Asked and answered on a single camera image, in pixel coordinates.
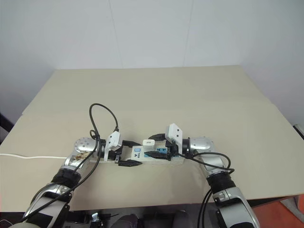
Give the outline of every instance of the table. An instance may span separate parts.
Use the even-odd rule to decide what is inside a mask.
[[[108,106],[123,139],[142,142],[176,123],[183,137],[210,137],[232,160],[247,199],[304,193],[304,142],[240,66],[57,70],[24,110],[1,153],[68,156],[92,129],[88,108]],[[106,138],[114,127],[93,113]],[[25,211],[50,182],[60,159],[0,156],[1,211]],[[71,210],[200,203],[209,187],[199,165],[118,167],[101,164],[75,192]]]

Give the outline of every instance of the orange floor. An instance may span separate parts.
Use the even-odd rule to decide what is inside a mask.
[[[280,202],[266,204],[253,210],[261,228],[304,228],[304,223]]]

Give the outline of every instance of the white wall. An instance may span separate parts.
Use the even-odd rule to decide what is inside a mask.
[[[57,68],[241,64],[304,125],[302,0],[0,1],[0,110],[13,122]]]

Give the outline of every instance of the white cable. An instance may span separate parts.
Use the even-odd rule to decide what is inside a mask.
[[[5,221],[5,222],[10,223],[11,225],[13,225],[10,221],[7,221],[6,219],[0,220],[0,222],[2,222],[2,221]]]
[[[0,156],[11,156],[11,157],[22,158],[22,159],[35,159],[35,158],[66,159],[66,157],[57,157],[57,156],[33,156],[33,157],[26,157],[26,156],[22,156],[22,155],[13,154],[13,153],[0,153]]]
[[[22,158],[22,159],[35,159],[35,158],[55,158],[55,159],[66,159],[66,157],[58,157],[58,156],[33,156],[33,157],[26,157],[18,154],[13,153],[0,153],[0,156],[10,156],[15,158]],[[99,163],[113,163],[114,161],[100,161]]]

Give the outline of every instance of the beige tabletop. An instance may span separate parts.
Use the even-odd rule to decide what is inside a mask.
[[[171,123],[184,138],[210,137],[231,158],[232,178],[248,199],[304,193],[303,140],[240,66],[57,70],[0,153],[68,156],[78,138],[89,136],[92,103],[115,113],[125,140],[142,142]],[[106,138],[112,117],[98,107],[93,115]],[[0,210],[25,211],[62,162],[0,156]],[[200,203],[208,189],[199,165],[189,160],[179,166],[100,164],[70,205],[81,210]]]

